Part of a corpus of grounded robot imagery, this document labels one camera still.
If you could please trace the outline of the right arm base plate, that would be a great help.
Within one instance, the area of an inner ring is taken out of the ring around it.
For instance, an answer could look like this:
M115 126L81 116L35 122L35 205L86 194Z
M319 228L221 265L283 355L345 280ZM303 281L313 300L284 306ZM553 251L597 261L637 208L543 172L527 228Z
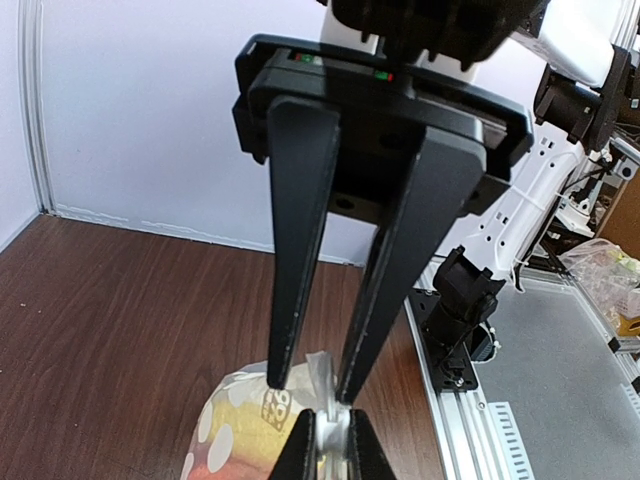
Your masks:
M479 383L465 344L467 325L446 312L437 293L413 289L408 299L435 391L476 390Z

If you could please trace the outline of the clear zip top bag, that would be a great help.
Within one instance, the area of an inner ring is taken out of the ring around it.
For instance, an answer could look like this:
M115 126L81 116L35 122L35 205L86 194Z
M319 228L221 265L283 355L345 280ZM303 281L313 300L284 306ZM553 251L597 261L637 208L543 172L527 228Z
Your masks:
M266 479L299 414L315 414L318 477L345 479L350 408L335 400L331 355L311 353L290 370L286 387L266 382L266 362L226 375L205 402L180 477Z

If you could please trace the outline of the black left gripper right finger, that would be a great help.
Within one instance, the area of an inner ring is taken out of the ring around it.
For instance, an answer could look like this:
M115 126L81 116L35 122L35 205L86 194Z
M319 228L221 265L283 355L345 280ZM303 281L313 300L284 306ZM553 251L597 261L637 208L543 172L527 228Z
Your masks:
M396 475L364 410L350 411L347 464L350 480L396 480Z

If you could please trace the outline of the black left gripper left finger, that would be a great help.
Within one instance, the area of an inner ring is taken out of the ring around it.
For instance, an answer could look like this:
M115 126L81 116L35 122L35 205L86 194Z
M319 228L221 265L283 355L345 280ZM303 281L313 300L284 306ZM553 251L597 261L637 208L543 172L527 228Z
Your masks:
M317 454L316 414L305 409L298 415L269 479L316 480Z

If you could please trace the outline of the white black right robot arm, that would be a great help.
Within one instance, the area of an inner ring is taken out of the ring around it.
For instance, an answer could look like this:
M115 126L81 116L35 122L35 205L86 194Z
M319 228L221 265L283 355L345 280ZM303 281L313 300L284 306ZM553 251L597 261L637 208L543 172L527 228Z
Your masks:
M591 154L639 163L616 128L639 82L635 1L329 1L319 41L257 34L235 60L241 149L269 167L275 275L267 359L287 383L326 218L376 226L319 406L274 479L390 479L354 403L400 311L416 344L445 474L531 476L505 403L475 365L489 319Z

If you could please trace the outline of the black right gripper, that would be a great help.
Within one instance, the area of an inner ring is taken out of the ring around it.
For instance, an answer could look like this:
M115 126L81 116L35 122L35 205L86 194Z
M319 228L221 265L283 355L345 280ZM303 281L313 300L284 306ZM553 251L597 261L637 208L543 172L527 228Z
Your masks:
M285 388L326 218L381 223L357 296L336 399L359 395L403 304L456 218L486 211L533 141L522 106L418 65L486 60L530 1L336 1L380 53L276 35L235 61L241 148L270 174L275 273L267 383Z

